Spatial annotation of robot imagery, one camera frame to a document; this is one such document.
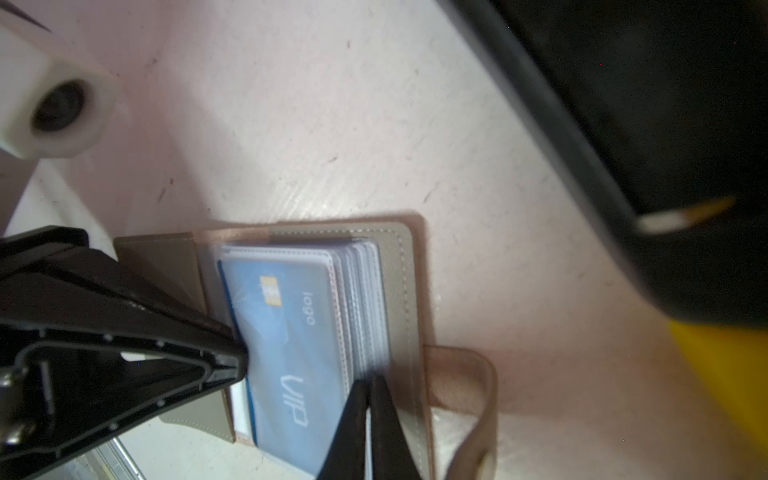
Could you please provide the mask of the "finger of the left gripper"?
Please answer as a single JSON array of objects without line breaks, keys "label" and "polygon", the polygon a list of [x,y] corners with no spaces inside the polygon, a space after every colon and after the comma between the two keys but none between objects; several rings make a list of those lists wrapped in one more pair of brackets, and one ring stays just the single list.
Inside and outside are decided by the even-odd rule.
[{"label": "finger of the left gripper", "polygon": [[32,479],[240,381],[248,354],[203,307],[189,234],[80,228],[1,241],[1,475]]}]

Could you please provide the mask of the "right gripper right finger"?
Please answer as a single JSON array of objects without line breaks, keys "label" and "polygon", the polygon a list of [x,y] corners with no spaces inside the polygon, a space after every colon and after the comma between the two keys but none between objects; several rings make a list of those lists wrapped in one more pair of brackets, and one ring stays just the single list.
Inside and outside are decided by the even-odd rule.
[{"label": "right gripper right finger", "polygon": [[371,377],[371,452],[373,478],[380,480],[421,480],[403,433],[386,379]]}]

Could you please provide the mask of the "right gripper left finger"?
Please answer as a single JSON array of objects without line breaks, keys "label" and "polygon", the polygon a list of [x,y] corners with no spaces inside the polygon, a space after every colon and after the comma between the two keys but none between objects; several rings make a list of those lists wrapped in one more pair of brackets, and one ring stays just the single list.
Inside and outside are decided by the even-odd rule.
[{"label": "right gripper left finger", "polygon": [[352,385],[317,480],[364,478],[368,392],[365,380],[356,380]]}]

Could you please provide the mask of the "blue VIP credit card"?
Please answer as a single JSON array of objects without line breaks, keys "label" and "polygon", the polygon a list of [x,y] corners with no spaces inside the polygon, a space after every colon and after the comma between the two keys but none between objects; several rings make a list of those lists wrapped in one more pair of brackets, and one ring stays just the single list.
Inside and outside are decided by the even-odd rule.
[{"label": "blue VIP credit card", "polygon": [[255,444],[315,476],[349,388],[330,269],[318,261],[228,257],[220,260],[219,271],[248,349],[246,388]]}]

